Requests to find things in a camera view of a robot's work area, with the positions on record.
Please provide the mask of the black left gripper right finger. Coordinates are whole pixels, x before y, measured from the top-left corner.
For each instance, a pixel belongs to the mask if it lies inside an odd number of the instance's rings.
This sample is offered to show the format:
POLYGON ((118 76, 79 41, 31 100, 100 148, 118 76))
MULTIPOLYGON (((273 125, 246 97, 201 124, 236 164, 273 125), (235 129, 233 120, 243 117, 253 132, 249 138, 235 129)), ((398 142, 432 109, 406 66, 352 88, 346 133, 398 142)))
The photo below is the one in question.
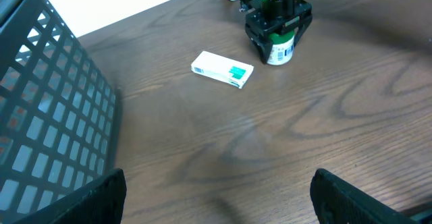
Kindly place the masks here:
POLYGON ((386 206, 326 169, 310 183, 310 198, 320 224, 407 224, 412 219, 386 206))

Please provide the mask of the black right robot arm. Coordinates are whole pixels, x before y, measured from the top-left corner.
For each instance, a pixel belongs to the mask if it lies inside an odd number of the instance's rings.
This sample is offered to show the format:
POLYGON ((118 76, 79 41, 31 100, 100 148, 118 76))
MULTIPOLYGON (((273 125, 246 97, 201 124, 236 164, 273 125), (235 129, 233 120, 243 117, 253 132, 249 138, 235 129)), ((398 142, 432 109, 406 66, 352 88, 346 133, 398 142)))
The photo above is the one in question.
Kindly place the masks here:
POLYGON ((245 31, 260 60, 287 64, 313 20, 312 5, 305 0, 246 0, 244 5, 253 10, 245 17, 245 31))

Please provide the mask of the green lidded jar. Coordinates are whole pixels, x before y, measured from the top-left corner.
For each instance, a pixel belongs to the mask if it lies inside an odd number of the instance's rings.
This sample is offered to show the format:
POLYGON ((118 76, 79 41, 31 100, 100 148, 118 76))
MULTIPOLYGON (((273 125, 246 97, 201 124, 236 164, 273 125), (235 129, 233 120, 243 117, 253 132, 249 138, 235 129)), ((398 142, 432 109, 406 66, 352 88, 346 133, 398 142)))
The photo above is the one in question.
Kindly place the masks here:
POLYGON ((284 35, 272 33, 269 38, 273 42, 267 64, 269 65, 284 65, 291 60, 294 52, 294 31, 284 35))

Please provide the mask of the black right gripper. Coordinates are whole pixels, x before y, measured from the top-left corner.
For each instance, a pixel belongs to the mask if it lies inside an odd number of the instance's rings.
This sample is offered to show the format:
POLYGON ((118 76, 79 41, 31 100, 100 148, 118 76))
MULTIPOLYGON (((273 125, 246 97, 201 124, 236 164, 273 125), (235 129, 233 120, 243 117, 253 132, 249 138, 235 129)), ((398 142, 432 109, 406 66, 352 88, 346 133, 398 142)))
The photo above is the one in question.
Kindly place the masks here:
POLYGON ((273 48, 273 41, 265 37, 267 34, 277 30, 280 32, 296 30, 294 36, 294 46, 296 46, 313 19, 312 5, 305 0, 294 0, 293 14, 286 18, 265 18, 261 0, 250 1, 248 8, 254 11, 246 15, 245 31, 257 48, 263 64, 267 64, 273 48))

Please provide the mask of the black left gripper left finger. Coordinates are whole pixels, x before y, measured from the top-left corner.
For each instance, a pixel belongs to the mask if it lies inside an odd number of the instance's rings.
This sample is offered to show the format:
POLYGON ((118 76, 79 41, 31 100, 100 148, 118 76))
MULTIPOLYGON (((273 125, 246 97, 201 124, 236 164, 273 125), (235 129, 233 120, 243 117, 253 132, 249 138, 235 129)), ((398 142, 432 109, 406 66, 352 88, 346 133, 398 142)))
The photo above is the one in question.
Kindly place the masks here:
POLYGON ((113 169, 18 224, 120 224, 126 199, 122 169, 113 169))

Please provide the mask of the white green medicine box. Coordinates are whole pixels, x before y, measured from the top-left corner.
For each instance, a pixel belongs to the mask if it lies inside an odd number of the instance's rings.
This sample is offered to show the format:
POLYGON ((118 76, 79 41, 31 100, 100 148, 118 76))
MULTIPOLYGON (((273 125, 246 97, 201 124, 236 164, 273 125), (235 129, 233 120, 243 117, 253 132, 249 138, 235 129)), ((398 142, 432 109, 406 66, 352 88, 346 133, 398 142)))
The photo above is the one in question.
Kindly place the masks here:
POLYGON ((242 89, 253 73, 252 65, 203 51, 192 63, 191 70, 242 89))

